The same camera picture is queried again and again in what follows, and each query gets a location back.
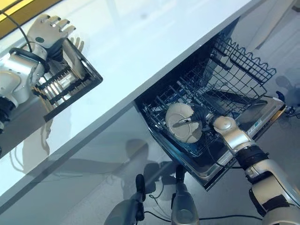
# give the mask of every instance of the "dishwasher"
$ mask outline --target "dishwasher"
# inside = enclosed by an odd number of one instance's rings
[[[284,102],[265,96],[264,84],[275,73],[228,34],[219,33],[146,90],[135,105],[167,155],[208,191],[228,171],[215,162],[232,166],[236,160],[210,127],[202,129],[204,135],[196,143],[178,141],[166,126],[168,107],[178,102],[205,105],[235,118],[256,141],[285,110]]]

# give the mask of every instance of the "dishwasher rack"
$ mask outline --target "dishwasher rack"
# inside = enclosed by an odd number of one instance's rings
[[[150,127],[160,130],[173,139],[183,151],[198,157],[208,145],[218,140],[209,130],[193,144],[176,140],[165,123],[168,107],[176,102],[201,104],[213,113],[237,118],[250,106],[256,104],[266,93],[264,84],[276,73],[252,53],[247,53],[231,39],[217,36],[210,56],[196,63],[187,73],[180,74],[176,81],[158,90],[156,97],[142,104]]]

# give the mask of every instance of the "floor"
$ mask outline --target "floor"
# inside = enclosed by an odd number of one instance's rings
[[[276,160],[282,168],[300,187],[298,173],[300,165],[299,157],[300,120],[291,118],[288,121],[276,122],[267,133],[259,140],[260,147],[270,153],[270,157]],[[62,220],[61,225],[98,225],[103,224],[113,207],[124,199],[128,199],[135,192],[135,176],[138,173],[149,174],[146,179],[148,193],[154,197],[162,194],[157,199],[147,195],[144,202],[145,210],[149,210],[161,217],[170,218],[171,197],[175,191],[174,179],[171,176],[175,172],[174,163],[161,150],[152,138],[143,140],[131,140],[132,146],[140,146],[140,149],[130,159],[130,163],[124,164],[105,181],[97,186],[90,194],[78,203]],[[199,183],[186,174],[185,184],[194,198],[199,217],[216,217],[230,214],[246,214],[259,216],[248,197],[249,183],[242,170],[230,170],[209,192],[206,192]],[[146,214],[142,225],[169,224],[160,221],[150,214]],[[228,218],[222,220],[203,221],[203,225],[256,225],[261,224],[249,218]]]
[[[291,83],[300,83],[299,14],[289,12],[278,27],[255,54],[278,66],[277,77],[268,83],[269,94],[281,88],[288,101],[300,102],[297,91],[289,93],[287,90],[290,86],[297,90]],[[298,187],[299,133],[300,120],[282,117],[258,141]],[[101,225],[116,204],[135,193],[135,176],[139,173],[146,177],[145,210],[169,219],[175,168],[132,107],[1,214],[0,224]],[[242,170],[231,169],[209,192],[189,174],[186,174],[185,184],[201,218],[230,214],[259,216],[248,197],[250,185]],[[157,203],[150,195],[159,196]],[[170,223],[146,214],[139,224]],[[202,225],[221,224],[258,225],[261,222],[250,218],[202,222]]]
[[[280,90],[287,95],[289,103],[295,99],[300,102],[299,96],[296,98],[293,96],[297,92],[289,94],[287,90],[290,87],[289,84],[300,83],[298,22],[299,14],[290,11],[265,44],[255,51],[256,55],[269,59],[270,65],[277,66],[278,69],[277,77],[268,84],[269,94],[274,96],[275,91]],[[282,117],[258,141],[260,147],[270,153],[270,158],[282,166],[298,187],[300,187],[299,132],[300,120]],[[61,225],[103,224],[113,207],[123,199],[130,198],[135,192],[134,180],[138,173],[152,174],[147,179],[148,193],[153,196],[160,195],[156,202],[148,194],[144,202],[145,210],[167,219],[170,218],[171,197],[175,190],[172,176],[176,165],[151,137],[148,137],[146,142],[131,140],[128,144],[136,145],[137,143],[140,149],[130,159],[130,163],[109,175],[63,218]],[[186,174],[185,184],[194,198],[201,218],[230,214],[259,216],[248,197],[250,185],[242,170],[231,169],[209,192],[206,192],[189,174]],[[145,220],[139,224],[169,223],[146,214]],[[250,218],[227,218],[203,221],[202,224],[256,225],[261,222]]]

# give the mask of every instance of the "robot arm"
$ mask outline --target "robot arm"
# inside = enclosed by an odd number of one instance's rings
[[[264,217],[263,224],[300,224],[300,191],[279,165],[268,158],[230,117],[213,117],[209,123],[223,138],[252,184],[250,198]]]
[[[31,87],[48,72],[47,59],[63,59],[62,43],[75,30],[74,26],[62,30],[67,24],[58,16],[40,15],[27,34],[32,52],[28,46],[12,48],[0,61],[0,134],[11,111],[28,100]]]

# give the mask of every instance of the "black cable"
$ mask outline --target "black cable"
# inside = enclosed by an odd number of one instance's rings
[[[161,194],[163,193],[163,191],[164,191],[164,187],[165,187],[165,185],[164,185],[164,183],[163,183],[163,187],[162,187],[162,189],[161,189],[161,191],[160,191],[160,193],[159,193],[159,195],[157,196],[157,197],[154,197],[153,195],[149,195],[149,198],[152,198],[152,199],[154,199],[154,201],[156,202],[156,204],[158,205],[158,202],[157,202],[157,198],[159,198],[160,196],[161,196]]]
[[[223,216],[223,217],[207,217],[207,218],[199,218],[199,220],[224,219],[224,218],[230,218],[230,217],[247,217],[247,218],[253,218],[253,219],[263,220],[263,219],[261,219],[259,217],[248,216],[248,215],[228,215],[228,216]]]
[[[2,11],[4,11],[4,12],[8,11],[11,7],[14,7],[16,4],[19,4],[21,1],[23,1],[23,0],[14,1],[13,3],[11,3],[8,6],[6,6],[5,8],[3,8]]]
[[[291,115],[287,115],[285,117],[291,118],[291,117],[295,117],[296,116],[298,118],[299,115],[300,115],[300,112],[298,112],[298,113],[292,113]]]
[[[210,152],[210,148],[209,148],[208,143],[207,143],[207,136],[205,137],[205,145],[206,145],[206,149],[207,149],[212,161],[214,161],[214,163],[217,164],[218,166],[223,167],[223,168],[227,168],[227,169],[243,169],[243,167],[241,167],[241,166],[226,166],[226,165],[222,165],[222,164],[218,163],[214,159],[214,157],[212,156],[212,154]]]
[[[164,219],[164,218],[161,218],[161,217],[155,215],[153,212],[145,211],[144,213],[150,213],[151,215],[155,216],[156,218],[159,218],[159,219],[161,219],[163,221],[166,221],[166,222],[169,222],[169,223],[171,222],[170,220],[167,220],[167,219]]]
[[[6,13],[3,12],[2,10],[0,10],[0,14],[3,14],[4,16],[6,16],[11,22],[13,22],[13,23],[17,26],[17,28],[21,31],[21,33],[23,34],[23,36],[24,36],[24,38],[25,38],[25,40],[26,40],[26,42],[27,42],[29,51],[32,52],[32,48],[31,48],[31,46],[30,46],[29,40],[28,40],[28,38],[27,38],[25,32],[24,32],[23,29],[21,28],[21,26],[20,26],[20,25],[19,25],[19,24],[18,24],[18,23],[10,16],[10,15],[6,14]]]
[[[161,219],[161,220],[166,221],[166,222],[171,222],[170,220],[167,220],[167,219],[164,219],[164,218],[161,218],[161,217],[155,215],[153,212],[145,211],[144,213],[150,213],[151,215],[155,216],[158,219]],[[239,215],[239,214],[237,214],[237,215],[228,215],[228,216],[223,216],[223,217],[199,218],[199,220],[224,219],[224,218],[230,218],[230,217],[246,217],[246,218],[252,218],[252,219],[257,219],[257,220],[263,220],[259,217],[249,216],[249,215]]]

